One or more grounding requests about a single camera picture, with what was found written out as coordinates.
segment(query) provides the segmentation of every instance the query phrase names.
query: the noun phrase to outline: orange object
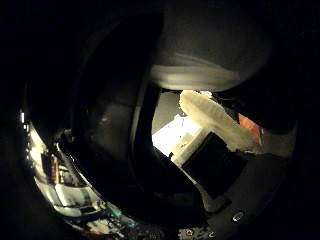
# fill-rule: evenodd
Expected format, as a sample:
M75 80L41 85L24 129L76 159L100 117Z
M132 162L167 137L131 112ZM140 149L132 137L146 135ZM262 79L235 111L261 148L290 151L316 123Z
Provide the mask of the orange object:
M239 124L240 126L244 127L245 129L247 129L253 139L258 142L261 143L261 138L260 138L260 127L259 125L255 124L253 121L251 121L249 118L241 115L240 113L238 114L238 118L239 118Z

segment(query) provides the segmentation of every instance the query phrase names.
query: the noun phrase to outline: white plastic part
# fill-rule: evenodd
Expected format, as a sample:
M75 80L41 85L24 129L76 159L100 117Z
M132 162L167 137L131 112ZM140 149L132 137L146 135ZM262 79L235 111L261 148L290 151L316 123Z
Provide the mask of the white plastic part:
M191 120L220 137L230 151L261 153L259 144L254 141L250 132L208 97L185 90L180 94L180 106Z
M195 136L186 134L172 149L173 156L171 161L178 167L181 167L191 155L200 147L204 139L210 133L209 129L201 128Z
M173 121L166 124L152 135L153 145L164 155L169 157L172 148L180 142L181 138L194 136L201 127L191 121L188 117L176 115Z

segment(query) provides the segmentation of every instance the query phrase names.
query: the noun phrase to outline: screw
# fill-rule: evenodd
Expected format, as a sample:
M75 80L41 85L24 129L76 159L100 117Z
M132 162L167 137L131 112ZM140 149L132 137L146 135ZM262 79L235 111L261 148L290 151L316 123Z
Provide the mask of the screw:
M209 234L209 238L214 238L216 236L216 233L215 232L211 232L210 234Z
M186 234L187 234L187 236L192 236L194 234L194 232L191 229L187 229Z
M238 222L241 220L241 218L244 216L244 212L237 212L233 217L232 221Z

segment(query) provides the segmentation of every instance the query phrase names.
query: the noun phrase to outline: reflective surface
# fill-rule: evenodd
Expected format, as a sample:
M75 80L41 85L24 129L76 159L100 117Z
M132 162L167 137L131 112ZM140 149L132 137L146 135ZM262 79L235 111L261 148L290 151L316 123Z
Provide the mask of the reflective surface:
M31 122L21 112L26 133L26 161L35 184L47 202L65 222L88 238L163 239L155 226L137 222L119 208L104 201L66 155L59 142L48 148Z

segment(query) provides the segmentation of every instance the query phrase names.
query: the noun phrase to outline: bright light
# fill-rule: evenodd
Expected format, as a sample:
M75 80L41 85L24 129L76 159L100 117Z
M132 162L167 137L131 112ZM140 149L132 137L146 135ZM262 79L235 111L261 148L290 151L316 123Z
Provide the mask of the bright light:
M30 156L37 164L41 164L41 150L39 151L39 149L33 147L30 151Z
M24 123L24 112L20 112L20 121Z
M153 145L164 155L169 157L172 149L180 139L187 133L195 136L200 126L191 121L188 117L176 115L174 120L152 135Z

